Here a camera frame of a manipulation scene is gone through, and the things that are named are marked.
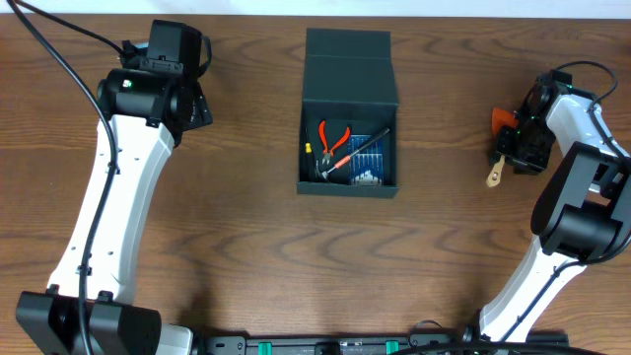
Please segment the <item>dark green box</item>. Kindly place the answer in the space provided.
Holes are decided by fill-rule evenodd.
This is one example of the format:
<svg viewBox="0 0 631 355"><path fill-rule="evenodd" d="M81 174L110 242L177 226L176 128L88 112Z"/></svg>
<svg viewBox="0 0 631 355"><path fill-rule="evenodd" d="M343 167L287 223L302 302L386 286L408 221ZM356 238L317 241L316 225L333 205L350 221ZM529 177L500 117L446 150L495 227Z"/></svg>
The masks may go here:
<svg viewBox="0 0 631 355"><path fill-rule="evenodd" d="M396 126L398 96L388 32L309 29L300 118L300 153L297 190L302 194L392 198L398 191ZM328 147L350 128L351 135L371 137L390 129L383 142L384 182L381 186L349 184L349 168L334 172L329 180L307 173L305 126L320 163L324 146L319 129L323 123ZM337 148L334 164L350 151L349 144Z"/></svg>

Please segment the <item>orange scraper wooden handle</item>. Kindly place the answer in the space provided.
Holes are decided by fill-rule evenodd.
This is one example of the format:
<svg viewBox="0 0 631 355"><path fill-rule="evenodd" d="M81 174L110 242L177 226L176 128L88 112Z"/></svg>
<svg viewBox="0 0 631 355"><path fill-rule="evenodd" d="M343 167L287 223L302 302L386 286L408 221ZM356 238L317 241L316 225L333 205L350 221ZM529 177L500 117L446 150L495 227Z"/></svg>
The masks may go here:
<svg viewBox="0 0 631 355"><path fill-rule="evenodd" d="M495 139L496 146L502 147L502 132L506 129L514 129L518 126L518 120L513 112L494 107L491 116L491 131ZM502 153L491 153L490 161L493 163L491 171L486 178L488 187L495 187L501 182L502 171L506 158Z"/></svg>

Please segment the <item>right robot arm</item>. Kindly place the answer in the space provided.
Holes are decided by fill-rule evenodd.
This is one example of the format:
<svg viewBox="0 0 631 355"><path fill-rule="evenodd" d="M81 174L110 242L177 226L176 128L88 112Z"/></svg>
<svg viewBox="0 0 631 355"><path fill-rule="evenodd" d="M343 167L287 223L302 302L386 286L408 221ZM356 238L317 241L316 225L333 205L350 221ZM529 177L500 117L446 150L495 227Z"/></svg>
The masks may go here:
<svg viewBox="0 0 631 355"><path fill-rule="evenodd" d="M568 67L539 75L517 110L492 112L487 186L499 184L507 165L518 174L542 173L554 145L563 159L532 210L526 255L479 311L468 329L473 339L526 341L574 277L630 244L630 155L604 122L604 97L576 87Z"/></svg>

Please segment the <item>small claw hammer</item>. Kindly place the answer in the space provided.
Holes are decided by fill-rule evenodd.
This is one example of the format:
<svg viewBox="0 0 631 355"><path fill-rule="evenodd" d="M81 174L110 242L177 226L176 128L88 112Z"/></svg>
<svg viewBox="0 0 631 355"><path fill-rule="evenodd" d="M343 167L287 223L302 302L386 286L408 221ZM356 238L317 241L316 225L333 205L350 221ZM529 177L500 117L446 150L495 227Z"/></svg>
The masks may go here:
<svg viewBox="0 0 631 355"><path fill-rule="evenodd" d="M324 126L322 123L319 129L319 136L324 146L324 151L323 151L324 156L320 163L316 163L316 167L315 167L316 176L320 179L329 180L330 176L334 172L340 170L344 166L347 166L347 164L350 162L351 158L354 155L361 152L362 150L370 146L375 141L383 140L385 137L389 135L389 133L390 133L390 129L385 128L383 131L371 137L368 137L365 135L352 136L350 128L347 128L343 137L337 143L335 143L332 147L328 147L327 141L324 135ZM330 159L333 157L334 151L337 148L341 147L344 143L349 144L349 149L350 149L349 153L346 154L343 158L339 159L334 164L331 164Z"/></svg>

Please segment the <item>black yellow screwdriver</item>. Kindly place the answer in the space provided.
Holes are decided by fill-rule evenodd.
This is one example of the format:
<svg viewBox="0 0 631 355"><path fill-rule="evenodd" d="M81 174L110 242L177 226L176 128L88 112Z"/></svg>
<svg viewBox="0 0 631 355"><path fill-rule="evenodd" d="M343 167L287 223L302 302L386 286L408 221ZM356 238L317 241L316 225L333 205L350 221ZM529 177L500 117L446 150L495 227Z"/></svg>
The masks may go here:
<svg viewBox="0 0 631 355"><path fill-rule="evenodd" d="M309 129L307 126L305 126L305 160L307 165L307 173L312 176L316 172L316 161L309 135Z"/></svg>

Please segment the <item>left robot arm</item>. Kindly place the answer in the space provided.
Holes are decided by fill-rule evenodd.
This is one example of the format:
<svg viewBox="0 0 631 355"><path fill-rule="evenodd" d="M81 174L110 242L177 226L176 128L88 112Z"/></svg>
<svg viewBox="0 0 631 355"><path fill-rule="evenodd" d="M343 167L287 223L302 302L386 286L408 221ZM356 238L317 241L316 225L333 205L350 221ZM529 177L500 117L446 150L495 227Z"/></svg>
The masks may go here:
<svg viewBox="0 0 631 355"><path fill-rule="evenodd" d="M184 132L212 121L200 78L210 40L157 20L99 83L97 150L70 242L16 319L45 354L201 354L203 338L135 305L140 242L157 180Z"/></svg>

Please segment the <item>blue precision screwdriver set case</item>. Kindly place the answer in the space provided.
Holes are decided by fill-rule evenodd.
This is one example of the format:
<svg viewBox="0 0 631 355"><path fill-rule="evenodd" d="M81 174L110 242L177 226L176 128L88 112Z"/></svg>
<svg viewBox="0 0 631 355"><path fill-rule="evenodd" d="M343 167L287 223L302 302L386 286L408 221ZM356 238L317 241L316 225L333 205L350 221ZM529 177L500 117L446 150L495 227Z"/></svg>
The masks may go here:
<svg viewBox="0 0 631 355"><path fill-rule="evenodd" d="M381 186L384 182L384 148L382 140L354 155L347 164L349 184L353 186Z"/></svg>

